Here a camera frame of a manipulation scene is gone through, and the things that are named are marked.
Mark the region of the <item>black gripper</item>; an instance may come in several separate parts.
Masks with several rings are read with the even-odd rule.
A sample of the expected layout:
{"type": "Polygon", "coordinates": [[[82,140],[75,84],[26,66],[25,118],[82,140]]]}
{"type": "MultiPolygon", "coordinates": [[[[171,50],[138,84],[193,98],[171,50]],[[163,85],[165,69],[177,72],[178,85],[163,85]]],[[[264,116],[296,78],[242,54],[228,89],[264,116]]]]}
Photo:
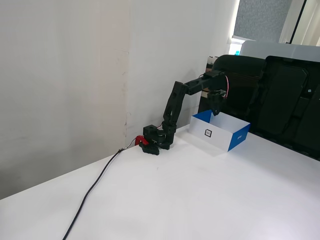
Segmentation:
{"type": "Polygon", "coordinates": [[[222,100],[224,100],[227,95],[227,90],[209,88],[208,98],[210,99],[210,109],[214,116],[217,116],[220,113],[222,100]]]}

